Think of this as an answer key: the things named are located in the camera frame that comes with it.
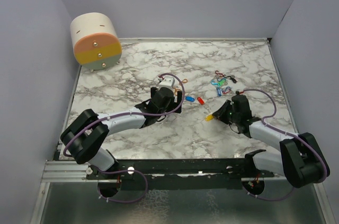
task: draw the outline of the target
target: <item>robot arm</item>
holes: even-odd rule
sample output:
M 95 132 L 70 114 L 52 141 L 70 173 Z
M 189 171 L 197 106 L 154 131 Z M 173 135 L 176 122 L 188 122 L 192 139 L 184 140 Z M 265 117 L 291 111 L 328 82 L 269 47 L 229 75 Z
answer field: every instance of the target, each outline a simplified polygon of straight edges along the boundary
M 61 134 L 60 139 L 64 145 L 67 145 L 86 126 L 108 117 L 108 119 L 93 125 L 90 130 L 74 140 L 68 151 L 78 164 L 88 162 L 103 171 L 114 170 L 118 163 L 110 152 L 101 148 L 104 139 L 123 130 L 150 126 L 159 119 L 159 115 L 162 113 L 174 109 L 176 109 L 176 113 L 181 113 L 182 92 L 177 93 L 177 101 L 175 101 L 173 85 L 174 78 L 166 76 L 160 82 L 159 89 L 151 88 L 149 100 L 137 104 L 128 111 L 96 114 L 92 109 L 85 110 Z
M 297 188 L 309 183 L 317 183 L 323 176 L 324 171 L 319 159 L 300 141 L 265 126 L 260 118 L 252 116 L 245 95 L 237 92 L 232 97 L 232 101 L 227 100 L 218 111 L 213 113 L 213 116 L 228 125 L 235 124 L 239 133 L 260 140 L 280 151 L 280 154 L 265 150 L 251 153 L 253 164 L 258 170 L 284 175 L 290 184 Z M 329 167 L 315 137 L 309 133 L 294 135 L 304 140 L 320 155 L 328 176 Z

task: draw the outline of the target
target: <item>marble tabletop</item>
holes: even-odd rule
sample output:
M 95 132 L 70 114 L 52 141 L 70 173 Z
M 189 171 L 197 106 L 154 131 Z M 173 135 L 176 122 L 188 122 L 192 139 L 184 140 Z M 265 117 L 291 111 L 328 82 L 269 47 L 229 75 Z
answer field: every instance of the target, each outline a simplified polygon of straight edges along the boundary
M 107 137 L 102 147 L 116 158 L 237 158 L 257 149 L 275 151 L 265 143 L 238 135 L 218 120 L 205 121 L 208 114 L 232 97 L 218 97 L 210 84 L 215 70 L 236 77 L 238 83 L 228 81 L 234 92 L 259 88 L 271 94 L 278 112 L 269 122 L 294 131 L 266 41 L 136 41 L 122 43 L 122 50 L 120 64 L 112 68 L 94 72 L 81 68 L 68 124 L 85 109 L 112 113 L 132 108 L 150 98 L 150 88 L 158 84 L 157 76 L 166 72 L 188 79 L 184 84 L 186 94 L 201 97 L 205 105 L 184 101 L 181 114 L 171 114 L 150 127 Z M 262 117 L 273 112 L 265 95 L 248 92 L 246 96 L 253 115 Z M 67 159 L 62 151 L 60 159 Z

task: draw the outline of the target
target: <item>yellow object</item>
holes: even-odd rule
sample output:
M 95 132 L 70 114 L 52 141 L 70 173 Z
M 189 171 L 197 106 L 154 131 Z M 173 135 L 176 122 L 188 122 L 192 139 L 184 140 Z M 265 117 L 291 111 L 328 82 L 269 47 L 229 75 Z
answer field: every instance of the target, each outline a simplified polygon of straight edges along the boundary
M 121 55 L 121 44 L 117 42 L 102 48 L 75 53 L 74 55 L 78 63 L 81 65 L 88 64 L 89 62 L 109 58 L 111 56 Z
M 210 120 L 213 120 L 214 116 L 212 114 L 207 115 L 205 118 L 205 121 L 209 122 Z

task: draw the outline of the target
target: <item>black metal frame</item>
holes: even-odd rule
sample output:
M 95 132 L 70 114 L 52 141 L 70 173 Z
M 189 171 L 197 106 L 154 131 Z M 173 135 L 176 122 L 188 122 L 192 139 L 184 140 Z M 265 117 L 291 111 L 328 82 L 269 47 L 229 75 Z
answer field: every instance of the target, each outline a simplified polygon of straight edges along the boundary
M 145 174 L 150 190 L 198 190 L 198 189 L 242 189 L 242 178 L 273 177 L 267 171 L 253 167 L 251 155 L 245 158 L 218 159 L 139 159 L 118 160 L 119 170 L 133 167 Z M 91 166 L 93 173 L 88 180 L 117 180 L 120 178 L 122 190 L 142 190 L 144 180 L 139 174 L 100 173 Z

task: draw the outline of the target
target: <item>wire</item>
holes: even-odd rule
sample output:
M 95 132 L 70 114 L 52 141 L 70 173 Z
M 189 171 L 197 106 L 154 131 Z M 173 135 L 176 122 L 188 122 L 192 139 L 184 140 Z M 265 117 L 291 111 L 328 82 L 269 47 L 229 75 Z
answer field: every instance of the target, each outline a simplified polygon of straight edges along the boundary
M 281 130 L 281 129 L 279 129 L 279 128 L 277 128 L 277 127 L 274 127 L 274 126 L 268 124 L 267 122 L 265 122 L 265 119 L 267 119 L 267 118 L 272 118 L 272 117 L 274 117 L 274 116 L 276 115 L 276 104 L 275 104 L 274 99 L 273 99 L 267 92 L 265 92 L 265 91 L 263 91 L 263 90 L 260 90 L 260 89 L 244 89 L 244 92 L 248 92 L 248 91 L 260 92 L 260 93 L 265 94 L 268 98 L 270 98 L 271 102 L 273 103 L 274 112 L 273 112 L 273 114 L 271 114 L 271 115 L 267 115 L 267 116 L 263 117 L 263 118 L 261 119 L 261 122 L 262 122 L 265 126 L 269 127 L 269 128 L 272 129 L 272 130 L 275 130 L 275 131 L 277 131 L 277 132 L 279 132 L 279 133 L 285 134 L 285 135 L 287 135 L 287 136 L 290 136 L 290 137 L 293 137 L 293 138 L 299 140 L 306 148 L 308 148 L 308 149 L 314 154 L 314 156 L 316 156 L 316 158 L 319 160 L 319 162 L 320 162 L 321 165 L 322 165 L 322 168 L 323 168 L 323 176 L 322 176 L 322 178 L 321 178 L 318 182 L 319 182 L 319 183 L 323 182 L 323 181 L 326 179 L 326 177 L 327 177 L 327 168 L 326 168 L 326 165 L 325 165 L 325 162 L 323 161 L 323 159 L 322 159 L 322 158 L 320 157 L 320 155 L 312 148 L 312 146 L 310 146 L 309 144 L 307 144 L 307 143 L 306 143 L 302 138 L 300 138 L 299 136 L 297 136 L 297 135 L 295 135 L 295 134 L 293 134 L 293 133 L 290 133 L 290 132 Z M 281 201 L 281 200 L 284 200 L 284 199 L 288 198 L 288 197 L 293 193 L 293 191 L 294 191 L 294 187 L 292 187 L 292 190 L 291 190 L 287 195 L 285 195 L 285 196 L 283 196 L 283 197 L 281 197 L 281 198 L 278 198 L 278 199 L 266 199 L 266 198 L 259 197 L 259 196 L 257 196 L 257 195 L 253 195 L 253 194 L 251 194 L 251 193 L 249 193 L 249 192 L 248 192 L 248 194 L 249 194 L 250 196 L 253 196 L 253 197 L 257 198 L 257 199 L 261 199 L 261 200 L 264 200 L 264 201 Z
M 235 132 L 235 133 L 237 133 L 237 134 L 240 134 L 240 132 L 238 131 L 238 132 L 236 132 L 234 129 L 232 129 L 232 126 L 231 126 L 231 124 L 229 124 L 229 128 L 231 129 L 231 131 L 233 131 L 233 132 Z
M 143 179 L 145 180 L 145 190 L 144 190 L 143 194 L 136 199 L 133 199 L 133 200 L 118 200 L 118 199 L 106 198 L 101 194 L 101 191 L 98 187 L 97 191 L 100 195 L 100 198 L 103 198 L 103 199 L 106 199 L 108 201 L 115 202 L 115 203 L 131 204 L 131 203 L 135 203 L 135 202 L 140 201 L 144 196 L 146 196 L 147 191 L 148 191 L 148 182 L 147 182 L 146 176 L 142 172 L 140 172 L 138 170 L 132 170 L 132 171 L 131 170 L 120 170 L 120 171 L 107 172 L 107 171 L 100 170 L 98 167 L 96 167 L 96 168 L 99 172 L 106 174 L 106 175 L 114 175 L 114 174 L 121 174 L 121 173 L 127 173 L 127 172 L 136 172 L 139 175 L 141 175 L 143 177 Z
M 287 199 L 290 195 L 292 195 L 292 193 L 295 191 L 295 188 L 292 187 L 291 191 L 290 191 L 289 193 L 287 193 L 285 196 L 282 196 L 281 198 L 267 199 L 267 198 L 263 198 L 263 197 L 261 197 L 261 196 L 254 195 L 254 194 L 248 192 L 247 189 L 245 189 L 245 187 L 243 187 L 243 189 L 247 192 L 247 195 L 250 195 L 250 196 L 253 197 L 253 198 L 260 199 L 260 200 L 263 200 L 263 201 L 270 201 L 270 202 L 276 202 L 276 201 L 282 201 L 282 200 L 285 200 L 285 199 Z

